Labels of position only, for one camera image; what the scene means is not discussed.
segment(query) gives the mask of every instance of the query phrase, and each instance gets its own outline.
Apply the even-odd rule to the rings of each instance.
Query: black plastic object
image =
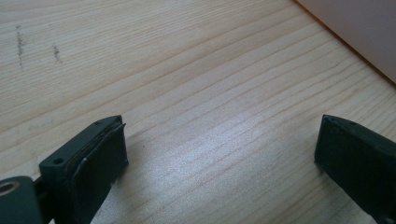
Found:
[[[123,128],[121,116],[98,120],[44,159],[34,183],[26,176],[3,180],[18,184],[0,191],[0,223],[90,223],[128,165]]]
[[[15,176],[0,181],[0,223],[43,223],[30,177]]]
[[[315,162],[377,223],[395,222],[395,143],[355,122],[324,115]]]

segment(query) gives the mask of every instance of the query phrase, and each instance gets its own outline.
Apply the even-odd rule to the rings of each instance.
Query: dark mark on wood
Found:
[[[20,32],[21,26],[17,25],[16,28],[18,30],[18,32],[17,32],[18,56],[20,58],[20,68],[22,69],[23,68],[22,54],[23,54],[23,46],[25,45],[25,43],[23,41],[23,38],[22,38],[22,35],[21,35],[21,32]]]
[[[53,57],[55,57],[56,62],[61,63],[61,57],[59,56],[60,51],[58,50],[58,47],[56,47],[56,45],[52,45],[53,47]]]

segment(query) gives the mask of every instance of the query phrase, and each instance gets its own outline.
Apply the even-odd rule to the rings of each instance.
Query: light wood surface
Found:
[[[396,89],[290,0],[0,2],[0,178],[123,115],[92,223],[374,223],[314,164],[323,114],[396,140]]]

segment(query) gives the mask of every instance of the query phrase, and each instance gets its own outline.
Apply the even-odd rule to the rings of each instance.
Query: wood grain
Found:
[[[395,96],[290,0],[0,1],[0,178],[127,124],[93,223],[374,223],[313,153],[323,114],[396,140]]]

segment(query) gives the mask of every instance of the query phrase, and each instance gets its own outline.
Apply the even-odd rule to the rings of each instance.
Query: mounting hole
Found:
[[[20,182],[9,181],[0,185],[0,196],[6,195],[20,186]]]
[[[61,164],[62,162],[64,162],[64,159],[62,159],[62,158],[58,158],[58,159],[56,159],[56,160],[53,161],[53,163],[54,163],[55,165]]]

